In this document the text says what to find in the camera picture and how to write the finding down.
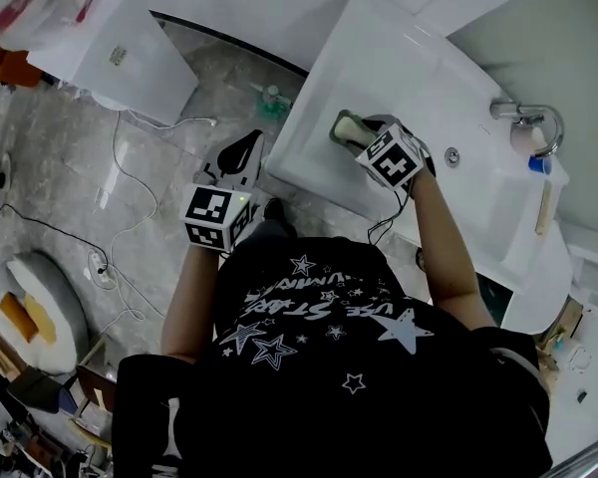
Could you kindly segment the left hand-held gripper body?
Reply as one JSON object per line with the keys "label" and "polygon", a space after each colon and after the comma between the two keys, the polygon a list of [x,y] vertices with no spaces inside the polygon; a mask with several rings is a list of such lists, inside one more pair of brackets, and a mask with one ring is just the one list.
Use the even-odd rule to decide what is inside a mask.
{"label": "left hand-held gripper body", "polygon": [[252,189],[264,145],[259,129],[214,145],[193,182],[185,186],[179,210],[189,242],[228,253],[250,223]]}

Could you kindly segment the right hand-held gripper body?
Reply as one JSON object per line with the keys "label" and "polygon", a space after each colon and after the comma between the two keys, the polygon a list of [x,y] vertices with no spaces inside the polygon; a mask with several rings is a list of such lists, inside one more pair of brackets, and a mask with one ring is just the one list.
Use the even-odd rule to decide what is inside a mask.
{"label": "right hand-held gripper body", "polygon": [[362,146],[356,161],[381,186],[391,191],[401,188],[407,191],[423,168],[436,175],[427,146],[399,119],[375,115],[362,119],[361,123],[374,138]]}

